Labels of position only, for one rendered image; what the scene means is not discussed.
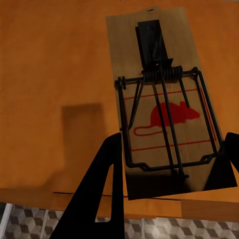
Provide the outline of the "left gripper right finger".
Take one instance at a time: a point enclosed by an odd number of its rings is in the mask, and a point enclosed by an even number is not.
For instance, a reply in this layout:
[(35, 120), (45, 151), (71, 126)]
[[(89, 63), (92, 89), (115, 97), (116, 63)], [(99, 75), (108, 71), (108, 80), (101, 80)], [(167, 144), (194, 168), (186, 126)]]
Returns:
[(239, 173), (239, 134), (227, 132), (224, 141), (230, 161)]

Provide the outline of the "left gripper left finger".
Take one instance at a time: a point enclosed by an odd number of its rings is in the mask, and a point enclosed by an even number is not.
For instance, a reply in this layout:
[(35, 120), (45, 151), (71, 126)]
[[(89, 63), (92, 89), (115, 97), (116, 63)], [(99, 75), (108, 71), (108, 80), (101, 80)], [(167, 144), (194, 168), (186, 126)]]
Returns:
[[(95, 222), (109, 167), (114, 164), (112, 214)], [(121, 133), (106, 138), (86, 175), (64, 209), (50, 239), (124, 239)]]

